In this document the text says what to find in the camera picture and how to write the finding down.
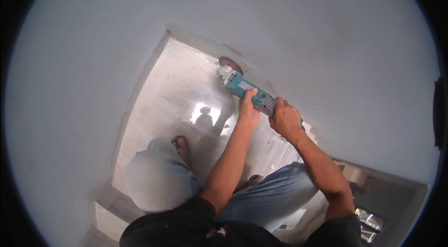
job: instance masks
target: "grinding disc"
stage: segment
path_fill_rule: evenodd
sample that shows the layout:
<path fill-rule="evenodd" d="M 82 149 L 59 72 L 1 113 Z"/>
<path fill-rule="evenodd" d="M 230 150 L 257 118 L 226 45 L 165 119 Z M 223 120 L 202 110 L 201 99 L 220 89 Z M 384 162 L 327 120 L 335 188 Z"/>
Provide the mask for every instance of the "grinding disc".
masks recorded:
<path fill-rule="evenodd" d="M 232 67 L 233 70 L 236 70 L 236 71 L 240 72 L 241 75 L 243 75 L 243 70 L 241 69 L 241 67 L 236 62 L 229 59 L 228 57 L 220 57 L 218 59 L 218 61 L 220 62 L 220 65 L 222 65 L 222 66 L 228 65 L 228 66 Z"/>

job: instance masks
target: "dusty floor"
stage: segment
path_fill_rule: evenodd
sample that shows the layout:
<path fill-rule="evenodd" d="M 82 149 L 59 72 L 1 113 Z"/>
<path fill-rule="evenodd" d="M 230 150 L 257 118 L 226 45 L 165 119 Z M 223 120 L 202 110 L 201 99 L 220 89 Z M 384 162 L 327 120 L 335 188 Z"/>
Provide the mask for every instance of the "dusty floor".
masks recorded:
<path fill-rule="evenodd" d="M 132 110 L 115 168 L 115 188 L 129 195 L 125 169 L 132 157 L 145 150 L 153 138 L 171 140 L 178 135 L 187 138 L 192 171 L 205 183 L 238 118 L 238 99 L 224 91 L 216 76 L 218 67 L 217 59 L 169 39 Z M 310 126 L 304 126 L 309 133 Z M 241 181 L 253 174 L 266 176 L 297 160 L 301 161 L 294 147 L 273 131 L 267 116 L 261 114 Z M 320 205 L 322 197 L 316 198 Z"/>

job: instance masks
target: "window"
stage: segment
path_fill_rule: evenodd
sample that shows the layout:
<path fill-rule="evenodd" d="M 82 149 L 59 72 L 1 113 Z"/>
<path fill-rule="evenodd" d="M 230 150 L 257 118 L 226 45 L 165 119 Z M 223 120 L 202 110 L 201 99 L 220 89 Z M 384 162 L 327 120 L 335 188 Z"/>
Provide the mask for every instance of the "window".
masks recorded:
<path fill-rule="evenodd" d="M 387 220 L 359 206 L 356 206 L 355 214 L 361 222 L 361 239 L 372 244 L 383 231 Z"/>

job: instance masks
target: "angle grinder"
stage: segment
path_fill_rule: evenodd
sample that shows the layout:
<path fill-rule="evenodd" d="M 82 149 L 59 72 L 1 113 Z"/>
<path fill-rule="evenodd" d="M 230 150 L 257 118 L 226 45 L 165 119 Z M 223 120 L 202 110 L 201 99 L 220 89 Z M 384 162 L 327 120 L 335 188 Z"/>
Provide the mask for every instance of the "angle grinder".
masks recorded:
<path fill-rule="evenodd" d="M 224 82 L 226 92 L 229 94 L 233 94 L 240 99 L 243 99 L 244 93 L 247 89 L 256 87 L 258 89 L 258 92 L 255 96 L 252 97 L 252 105 L 255 109 L 268 115 L 269 117 L 274 117 L 276 99 L 251 82 L 244 80 L 243 70 L 233 60 L 227 57 L 220 57 L 218 61 L 221 67 L 218 68 L 216 74 Z M 302 118 L 300 118 L 300 125 L 302 129 L 305 130 L 305 128 L 302 126 L 302 122 L 303 120 Z"/>

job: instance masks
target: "jeans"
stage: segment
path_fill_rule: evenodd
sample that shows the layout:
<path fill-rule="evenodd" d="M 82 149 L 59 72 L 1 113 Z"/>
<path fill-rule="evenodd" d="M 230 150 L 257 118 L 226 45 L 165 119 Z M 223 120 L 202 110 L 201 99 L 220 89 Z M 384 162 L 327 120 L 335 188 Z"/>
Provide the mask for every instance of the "jeans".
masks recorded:
<path fill-rule="evenodd" d="M 174 209 L 202 189 L 174 146 L 161 138 L 153 139 L 131 160 L 126 183 L 130 197 L 145 213 Z M 317 191 L 305 165 L 293 162 L 233 194 L 215 222 L 238 220 L 273 232 Z"/>

